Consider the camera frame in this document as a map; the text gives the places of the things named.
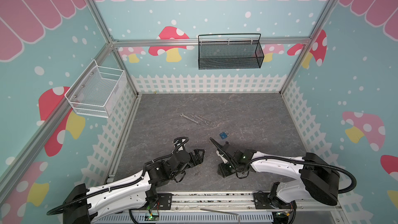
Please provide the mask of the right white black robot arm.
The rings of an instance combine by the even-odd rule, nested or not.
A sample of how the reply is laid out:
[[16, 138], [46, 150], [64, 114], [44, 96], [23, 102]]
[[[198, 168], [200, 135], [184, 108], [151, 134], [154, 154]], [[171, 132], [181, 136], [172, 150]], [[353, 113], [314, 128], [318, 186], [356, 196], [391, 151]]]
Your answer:
[[272, 173], [291, 178], [287, 183], [275, 182], [262, 202], [274, 209], [290, 206], [294, 208], [297, 200], [313, 199], [328, 206], [338, 204], [338, 196], [354, 190], [357, 186], [355, 176], [345, 169], [326, 163], [314, 153], [303, 157], [283, 157], [247, 149], [240, 151], [229, 143], [221, 145], [213, 138], [222, 163], [218, 174], [223, 178], [235, 175], [244, 179], [250, 173]]

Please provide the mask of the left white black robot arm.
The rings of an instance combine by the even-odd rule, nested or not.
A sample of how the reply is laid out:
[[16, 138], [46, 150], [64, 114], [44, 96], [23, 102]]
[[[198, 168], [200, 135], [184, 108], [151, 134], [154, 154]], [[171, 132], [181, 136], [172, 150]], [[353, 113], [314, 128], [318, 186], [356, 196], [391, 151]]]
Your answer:
[[159, 202], [157, 188], [171, 181], [181, 182], [187, 169], [204, 161], [205, 150], [187, 151], [188, 141], [188, 137], [174, 139], [174, 150], [170, 154], [146, 162], [134, 175], [96, 187], [76, 186], [61, 205], [46, 214], [62, 215], [64, 224], [93, 224], [126, 209], [156, 206]]

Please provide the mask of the blue padlock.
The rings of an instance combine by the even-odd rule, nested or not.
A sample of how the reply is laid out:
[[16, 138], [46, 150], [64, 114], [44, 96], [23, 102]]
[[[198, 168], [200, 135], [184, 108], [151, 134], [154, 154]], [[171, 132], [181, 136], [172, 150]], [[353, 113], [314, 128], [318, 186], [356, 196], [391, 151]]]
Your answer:
[[219, 136], [221, 137], [222, 140], [226, 139], [229, 136], [229, 132], [222, 132], [219, 134]]

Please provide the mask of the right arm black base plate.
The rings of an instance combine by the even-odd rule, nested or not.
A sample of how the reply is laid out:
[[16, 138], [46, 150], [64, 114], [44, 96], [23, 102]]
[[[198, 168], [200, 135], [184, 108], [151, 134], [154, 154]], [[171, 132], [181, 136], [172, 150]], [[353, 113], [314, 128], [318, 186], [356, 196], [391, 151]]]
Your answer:
[[293, 209], [292, 203], [286, 203], [268, 192], [255, 192], [253, 196], [256, 209]]

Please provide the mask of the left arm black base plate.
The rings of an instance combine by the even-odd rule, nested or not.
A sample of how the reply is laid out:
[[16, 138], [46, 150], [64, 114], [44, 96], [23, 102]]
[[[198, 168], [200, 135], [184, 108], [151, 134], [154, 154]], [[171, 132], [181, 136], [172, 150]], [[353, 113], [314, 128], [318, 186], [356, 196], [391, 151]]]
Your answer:
[[171, 210], [173, 194], [156, 194], [147, 197], [146, 209]]

